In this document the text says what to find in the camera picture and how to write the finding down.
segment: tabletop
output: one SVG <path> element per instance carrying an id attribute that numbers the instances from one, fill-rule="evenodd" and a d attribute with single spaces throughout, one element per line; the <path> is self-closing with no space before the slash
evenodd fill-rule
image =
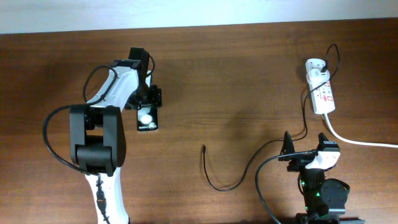
<path id="1" fill-rule="evenodd" d="M 259 146 L 285 131 L 302 136 L 301 103 L 308 92 L 305 61 L 325 59 L 336 43 L 341 67 L 331 81 L 337 133 L 358 141 L 398 143 L 398 20 L 287 22 L 235 26 L 95 30 L 0 35 L 0 222 L 96 223 L 90 187 L 79 172 L 44 146 L 45 117 L 82 103 L 82 88 L 97 65 L 143 47 L 155 59 L 153 84 L 163 93 L 159 130 L 136 131 L 136 112 L 123 111 L 127 156 L 121 171 L 124 206 L 133 223 L 257 223 L 271 218 L 254 174 L 282 144 L 265 147 L 237 183 Z M 331 50 L 330 70 L 336 66 Z M 93 96 L 106 79 L 99 72 Z M 337 140 L 306 104 L 308 135 L 296 151 L 316 148 L 318 134 L 337 141 L 341 157 L 328 178 L 351 186 L 347 217 L 369 223 L 398 219 L 397 149 Z M 68 112 L 49 126 L 54 149 L 70 160 Z M 277 217 L 304 213 L 297 173 L 286 162 L 267 164 L 262 194 Z"/>

